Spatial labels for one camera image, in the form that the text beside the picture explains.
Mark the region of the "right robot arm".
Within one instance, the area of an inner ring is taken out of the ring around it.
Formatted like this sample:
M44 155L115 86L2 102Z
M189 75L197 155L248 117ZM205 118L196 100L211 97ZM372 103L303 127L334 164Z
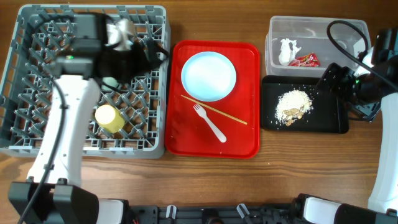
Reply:
M351 106L377 103L382 113L382 142L379 165L367 208L337 203L300 194L289 208L289 218L302 223L397 223L397 29L377 35L371 63L342 53L366 70L357 75L347 67L332 63L317 88L329 91Z

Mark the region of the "white plastic fork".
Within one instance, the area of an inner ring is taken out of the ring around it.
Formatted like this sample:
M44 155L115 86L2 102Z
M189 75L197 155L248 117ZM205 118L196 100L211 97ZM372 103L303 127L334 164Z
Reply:
M215 126L214 123L207 117L207 114L206 114L205 109L204 109L202 106L198 105L198 104L195 104L195 105L193 106L193 108L194 108L194 110L197 112L197 114L198 114L201 118L203 118L203 119L206 121L206 123L209 125L210 129L213 131L213 133L214 133L215 136L218 138L218 140L219 140L220 142L222 142L222 143L225 143L226 140L227 140L226 136L225 136L225 135L218 129L218 127Z

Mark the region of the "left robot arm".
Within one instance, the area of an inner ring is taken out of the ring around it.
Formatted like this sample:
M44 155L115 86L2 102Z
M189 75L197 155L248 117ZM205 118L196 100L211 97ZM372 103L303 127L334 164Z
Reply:
M51 72L52 104L39 154L23 182L12 182L8 199L20 223L135 223L123 199L100 199L81 188L83 146L104 78L126 83L162 65L169 53L148 38L140 42L128 31L110 43L112 17L82 12L72 17L76 33L71 47L55 57Z

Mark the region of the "white napkin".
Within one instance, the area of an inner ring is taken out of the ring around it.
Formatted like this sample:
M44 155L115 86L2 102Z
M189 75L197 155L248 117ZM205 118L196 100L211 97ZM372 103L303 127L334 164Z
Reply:
M297 47L296 40L282 39L279 54L279 63L283 66L288 66L290 62L295 59L296 54L301 50Z

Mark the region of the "green bowl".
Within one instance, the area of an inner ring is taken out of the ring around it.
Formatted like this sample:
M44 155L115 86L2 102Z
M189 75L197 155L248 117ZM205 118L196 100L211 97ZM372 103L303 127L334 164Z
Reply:
M101 89L103 91L115 91L118 89L119 82L113 77L106 77L102 79Z

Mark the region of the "rice and nut scraps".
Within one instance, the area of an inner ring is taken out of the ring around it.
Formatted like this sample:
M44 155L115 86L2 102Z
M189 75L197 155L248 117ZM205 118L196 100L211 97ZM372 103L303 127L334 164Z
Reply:
M275 118L280 124L290 126L313 109L312 99L301 90L292 90L278 97Z

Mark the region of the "red snack wrapper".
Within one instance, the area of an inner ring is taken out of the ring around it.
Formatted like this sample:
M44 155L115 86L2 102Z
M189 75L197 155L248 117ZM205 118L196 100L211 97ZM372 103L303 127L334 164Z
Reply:
M289 66L293 67L319 67L320 61L317 55L312 52L302 57L295 58L289 63Z

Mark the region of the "yellow cup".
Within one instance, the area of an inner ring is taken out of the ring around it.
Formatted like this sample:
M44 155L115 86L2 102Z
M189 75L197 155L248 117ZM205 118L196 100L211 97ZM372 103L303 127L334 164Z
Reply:
M100 106L95 111L95 120L99 126L110 133L116 133L125 125L120 112L111 105Z

